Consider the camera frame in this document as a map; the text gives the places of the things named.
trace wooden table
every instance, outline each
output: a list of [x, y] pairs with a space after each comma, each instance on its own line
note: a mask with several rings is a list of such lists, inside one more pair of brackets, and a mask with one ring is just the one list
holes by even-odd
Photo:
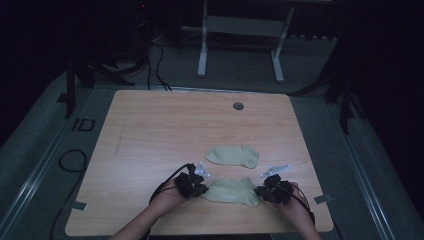
[[[243, 110], [233, 104], [241, 102]], [[260, 154], [255, 169], [216, 165], [204, 158], [215, 146], [250, 144]], [[203, 161], [210, 179], [249, 176], [259, 186], [270, 166], [305, 193], [319, 231], [333, 228], [322, 190], [290, 99], [286, 95], [224, 92], [118, 91], [94, 149], [66, 225], [70, 236], [112, 235], [144, 209], [157, 186], [185, 163]], [[152, 235], [281, 233], [293, 231], [264, 202], [257, 207], [215, 203], [202, 197], [160, 219]]]

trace black cable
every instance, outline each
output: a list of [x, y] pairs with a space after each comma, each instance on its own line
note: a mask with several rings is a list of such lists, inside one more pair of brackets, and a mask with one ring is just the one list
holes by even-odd
[[171, 87], [165, 81], [163, 81], [162, 78], [159, 76], [159, 65], [160, 65], [162, 58], [163, 58], [163, 48], [159, 44], [156, 44], [156, 43], [153, 43], [153, 42], [152, 42], [152, 45], [159, 48], [160, 51], [161, 51], [159, 61], [156, 64], [156, 71], [155, 71], [156, 77], [158, 78], [159, 82], [162, 83], [162, 86], [165, 88], [166, 91], [168, 91], [168, 90], [172, 91]]
[[308, 199], [306, 199], [305, 194], [302, 192], [302, 190], [300, 190], [300, 188], [292, 183], [290, 183], [290, 185], [292, 185], [293, 187], [297, 188], [297, 190], [299, 190], [299, 192], [302, 194], [302, 197], [305, 199], [306, 205], [308, 206], [308, 208], [310, 209], [311, 207], [309, 206], [309, 202]]
[[[72, 153], [72, 152], [81, 153], [81, 155], [83, 156], [84, 165], [83, 165], [83, 167], [81, 169], [69, 169], [69, 168], [67, 168], [67, 167], [65, 167], [63, 165], [63, 159], [65, 158], [65, 156], [68, 155], [69, 153]], [[87, 155], [83, 151], [81, 151], [79, 149], [71, 149], [71, 150], [65, 152], [64, 154], [62, 154], [62, 156], [60, 156], [60, 158], [59, 158], [59, 167], [62, 170], [64, 170], [65, 172], [80, 173], [80, 175], [78, 177], [78, 181], [75, 182], [74, 186], [72, 187], [71, 191], [69, 192], [68, 196], [66, 197], [65, 202], [63, 203], [62, 207], [60, 207], [59, 211], [56, 213], [56, 216], [55, 216], [55, 218], [53, 220], [53, 224], [50, 227], [50, 233], [49, 233], [49, 239], [50, 240], [53, 239], [53, 231], [54, 231], [54, 229], [56, 227], [57, 220], [59, 219], [60, 214], [63, 212], [66, 204], [68, 203], [68, 201], [71, 198], [72, 194], [75, 192], [76, 188], [80, 184], [80, 182], [82, 180], [82, 177], [84, 176], [85, 171], [87, 170], [87, 167], [88, 167], [88, 158], [87, 158]]]
[[309, 212], [310, 208], [308, 206], [306, 206], [306, 204], [302, 200], [300, 200], [297, 196], [295, 196], [293, 193], [291, 193], [291, 192], [287, 191], [286, 189], [278, 186], [277, 184], [274, 184], [274, 186], [278, 187], [279, 189], [283, 190], [284, 192], [290, 194], [290, 196], [294, 197]]
[[177, 171], [175, 171], [171, 176], [169, 176], [168, 179], [166, 179], [163, 183], [161, 183], [159, 185], [158, 188], [156, 188], [156, 190], [153, 192], [152, 196], [150, 197], [149, 203], [151, 203], [153, 201], [153, 199], [162, 191], [162, 188], [175, 176], [177, 175], [181, 170], [183, 170], [185, 167], [189, 166], [190, 164], [184, 164], [183, 166], [181, 166], [180, 168], [177, 169]]

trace metal bar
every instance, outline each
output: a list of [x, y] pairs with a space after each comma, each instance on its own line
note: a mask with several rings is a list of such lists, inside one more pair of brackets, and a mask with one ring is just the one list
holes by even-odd
[[343, 130], [340, 128], [336, 116], [337, 114], [332, 110], [332, 107], [330, 105], [327, 105], [327, 108], [330, 112], [333, 123], [336, 125], [336, 128], [338, 129], [340, 136], [342, 137], [343, 142], [346, 145], [351, 160], [350, 165], [352, 167], [352, 171], [355, 175], [356, 180], [358, 181], [359, 188], [361, 189], [365, 202], [367, 203], [368, 209], [374, 220], [380, 238], [383, 240], [396, 239], [393, 234], [392, 228], [389, 222], [387, 221], [387, 217], [384, 213], [383, 207], [381, 206], [380, 200], [378, 199], [378, 196], [371, 185], [367, 173], [365, 172], [365, 169], [361, 163], [361, 158], [358, 156], [358, 153], [355, 150], [355, 147], [353, 146], [349, 135], [344, 134]]
[[74, 122], [77, 113], [81, 111], [82, 105], [86, 102], [90, 96], [90, 93], [91, 91], [83, 91], [79, 94], [80, 104], [78, 104], [74, 109], [74, 114], [69, 119], [65, 120], [62, 127], [53, 138], [52, 143], [44, 153], [43, 157], [40, 159], [30, 176], [22, 185], [18, 195], [16, 196], [16, 199], [0, 222], [0, 239], [10, 239], [13, 230], [19, 223], [19, 220], [25, 213], [25, 210], [31, 202], [32, 197], [36, 193], [47, 171], [49, 170], [49, 167], [54, 160], [54, 153], [56, 152], [66, 132], [72, 127], [72, 123]]

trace table leg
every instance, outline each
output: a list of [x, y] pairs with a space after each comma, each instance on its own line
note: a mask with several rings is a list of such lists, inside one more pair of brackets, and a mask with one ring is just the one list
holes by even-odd
[[294, 7], [291, 7], [287, 14], [286, 21], [284, 22], [283, 27], [281, 28], [281, 34], [279, 36], [278, 46], [275, 50], [271, 51], [271, 60], [272, 60], [272, 65], [274, 66], [275, 80], [278, 83], [284, 82], [283, 71], [281, 70], [281, 63], [280, 63], [280, 53], [281, 53], [281, 49], [283, 48], [284, 40], [286, 39], [286, 36], [287, 36], [287, 30], [289, 29], [293, 12], [294, 12]]
[[208, 19], [208, 1], [203, 1], [203, 27], [202, 27], [202, 49], [200, 50], [200, 59], [199, 59], [199, 68], [197, 70], [197, 75], [199, 77], [204, 77], [206, 74], [206, 60], [208, 57], [208, 47], [206, 44], [207, 41], [207, 19]]

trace gray floor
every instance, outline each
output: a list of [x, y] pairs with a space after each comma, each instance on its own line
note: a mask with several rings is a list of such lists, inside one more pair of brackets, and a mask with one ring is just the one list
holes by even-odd
[[[281, 62], [285, 82], [274, 81], [270, 39], [254, 39], [254, 48], [232, 48], [223, 36], [212, 36], [206, 77], [197, 77], [199, 36], [187, 33], [181, 46], [166, 38], [155, 42], [164, 49], [159, 74], [174, 90], [181, 88], [287, 93], [314, 82], [335, 42], [290, 38], [285, 42]], [[160, 57], [159, 48], [150, 53], [152, 64]], [[20, 127], [0, 149], [1, 237], [47, 239], [55, 216], [64, 204], [78, 173], [58, 166], [58, 159], [70, 149], [83, 150], [90, 158], [113, 94], [118, 89], [146, 89], [147, 71], [128, 76], [134, 87], [99, 81], [94, 89], [78, 87], [78, 104], [73, 116], [65, 120], [65, 105], [56, 99], [65, 91], [64, 76], [53, 81], [34, 104]], [[157, 85], [155, 77], [152, 84]], [[384, 148], [366, 119], [353, 110], [350, 135], [340, 130], [338, 104], [322, 100], [325, 87], [304, 97], [291, 98], [319, 181], [335, 223], [344, 239], [424, 239], [424, 225], [408, 199]], [[93, 131], [73, 130], [76, 119], [95, 120]], [[66, 164], [79, 168], [81, 155], [67, 156]], [[18, 194], [26, 198], [17, 198]], [[54, 239], [73, 239], [64, 228], [69, 216], [59, 216]], [[335, 230], [324, 239], [339, 239]], [[106, 236], [76, 239], [106, 239]], [[296, 233], [248, 236], [191, 236], [171, 239], [300, 239]]]

